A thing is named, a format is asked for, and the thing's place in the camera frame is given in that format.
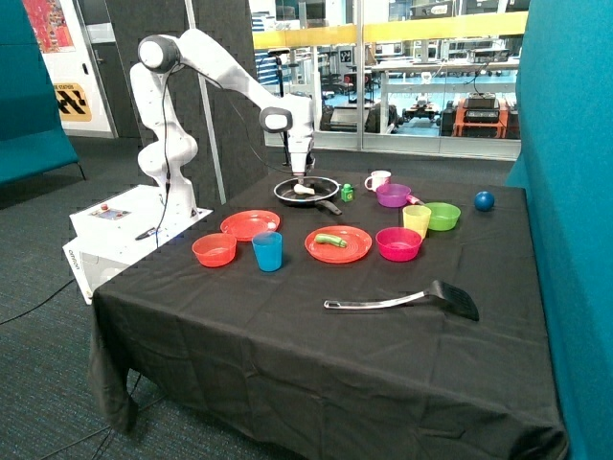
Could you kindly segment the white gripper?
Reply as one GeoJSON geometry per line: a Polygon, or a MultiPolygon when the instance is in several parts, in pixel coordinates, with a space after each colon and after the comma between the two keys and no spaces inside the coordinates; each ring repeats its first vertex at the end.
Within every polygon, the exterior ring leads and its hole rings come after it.
{"type": "Polygon", "coordinates": [[[290,157],[291,170],[294,175],[305,175],[310,168],[312,158],[312,139],[289,139],[288,152],[290,157]]]}

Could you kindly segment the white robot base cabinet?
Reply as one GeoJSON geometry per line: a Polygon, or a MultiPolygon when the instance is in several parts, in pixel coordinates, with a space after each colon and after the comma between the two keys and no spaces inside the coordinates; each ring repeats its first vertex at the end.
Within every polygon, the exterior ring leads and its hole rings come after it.
{"type": "Polygon", "coordinates": [[[180,216],[163,199],[160,187],[138,185],[70,216],[76,237],[63,252],[86,304],[96,288],[211,214],[194,208],[180,216]],[[157,237],[135,240],[151,227],[157,237]]]}

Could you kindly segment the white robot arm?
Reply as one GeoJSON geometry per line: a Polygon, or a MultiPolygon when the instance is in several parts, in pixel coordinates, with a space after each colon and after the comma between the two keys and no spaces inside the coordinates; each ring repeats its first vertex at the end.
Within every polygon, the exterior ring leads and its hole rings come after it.
{"type": "Polygon", "coordinates": [[[130,70],[130,82],[138,113],[157,140],[138,156],[141,170],[160,187],[161,203],[178,214],[196,208],[192,182],[181,167],[193,160],[197,144],[180,125],[168,94],[171,73],[190,67],[212,85],[238,92],[260,110],[261,128],[285,132],[292,174],[300,185],[309,170],[313,146],[312,99],[293,94],[276,97],[260,85],[214,39],[198,29],[179,37],[150,35],[138,47],[139,62],[130,70]]]}

